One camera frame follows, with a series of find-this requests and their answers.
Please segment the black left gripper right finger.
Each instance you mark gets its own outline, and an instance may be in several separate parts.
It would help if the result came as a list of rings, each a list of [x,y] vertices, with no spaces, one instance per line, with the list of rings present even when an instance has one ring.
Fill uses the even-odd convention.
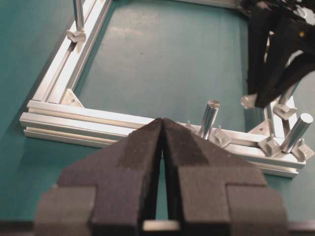
[[[163,120],[168,216],[185,236],[285,236],[281,196],[261,170]]]

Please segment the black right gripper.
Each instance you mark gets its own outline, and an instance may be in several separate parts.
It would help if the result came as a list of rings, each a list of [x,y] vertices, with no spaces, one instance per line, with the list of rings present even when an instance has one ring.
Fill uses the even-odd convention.
[[[313,0],[242,0],[248,21],[248,94],[266,107],[315,70],[315,27],[299,16],[298,7],[315,9]],[[267,60],[264,57],[273,33]]]

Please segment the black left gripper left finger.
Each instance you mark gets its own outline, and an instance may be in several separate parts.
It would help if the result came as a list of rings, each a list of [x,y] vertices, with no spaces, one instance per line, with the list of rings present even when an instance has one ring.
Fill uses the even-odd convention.
[[[138,236],[156,213],[162,119],[66,167],[38,202],[37,236]]]

